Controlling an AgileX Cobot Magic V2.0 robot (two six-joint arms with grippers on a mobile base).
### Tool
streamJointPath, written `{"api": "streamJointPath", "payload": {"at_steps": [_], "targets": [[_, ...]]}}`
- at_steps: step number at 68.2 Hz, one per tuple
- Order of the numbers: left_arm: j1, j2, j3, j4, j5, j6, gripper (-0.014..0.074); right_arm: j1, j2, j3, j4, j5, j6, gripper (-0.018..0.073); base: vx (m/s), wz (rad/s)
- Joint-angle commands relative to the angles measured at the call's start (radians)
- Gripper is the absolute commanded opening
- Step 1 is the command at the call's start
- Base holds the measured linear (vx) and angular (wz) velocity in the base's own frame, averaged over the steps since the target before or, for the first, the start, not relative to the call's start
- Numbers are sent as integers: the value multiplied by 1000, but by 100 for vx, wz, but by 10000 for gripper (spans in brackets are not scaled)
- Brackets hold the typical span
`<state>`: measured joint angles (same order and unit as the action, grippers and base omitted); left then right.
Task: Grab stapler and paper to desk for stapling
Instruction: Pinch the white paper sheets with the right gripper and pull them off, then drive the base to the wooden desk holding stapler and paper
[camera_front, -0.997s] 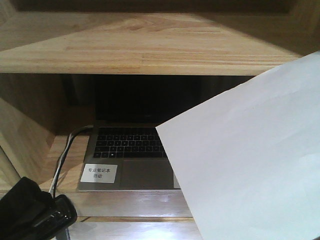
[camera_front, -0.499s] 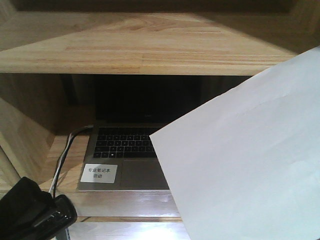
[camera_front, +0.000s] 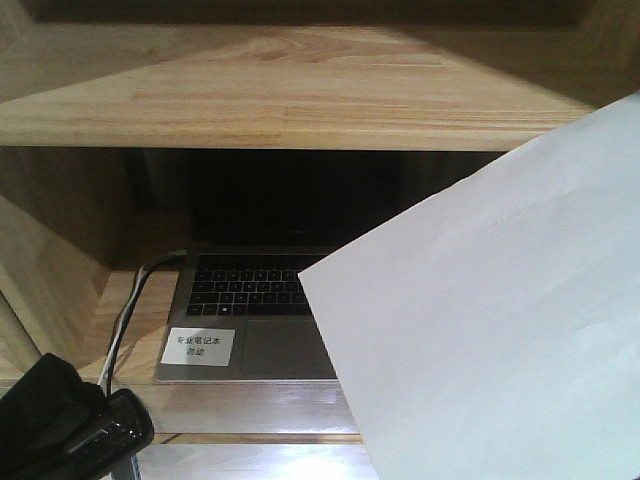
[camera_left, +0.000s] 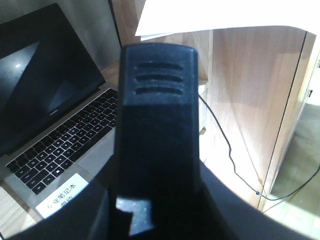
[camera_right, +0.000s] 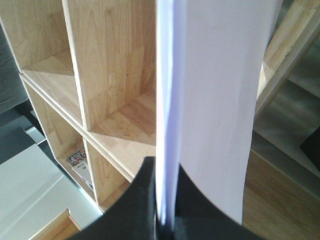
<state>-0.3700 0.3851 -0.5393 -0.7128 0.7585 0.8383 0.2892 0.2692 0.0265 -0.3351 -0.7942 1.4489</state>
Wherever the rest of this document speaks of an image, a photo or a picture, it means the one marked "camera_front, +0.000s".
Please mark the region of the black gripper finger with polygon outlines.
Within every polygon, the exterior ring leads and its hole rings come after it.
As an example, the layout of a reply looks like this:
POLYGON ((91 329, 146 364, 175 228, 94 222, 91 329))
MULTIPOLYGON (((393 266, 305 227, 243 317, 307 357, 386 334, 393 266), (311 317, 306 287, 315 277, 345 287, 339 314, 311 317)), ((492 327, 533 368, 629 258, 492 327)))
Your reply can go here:
POLYGON ((69 362, 47 353, 1 397, 1 468, 46 468, 108 415, 102 389, 69 362))

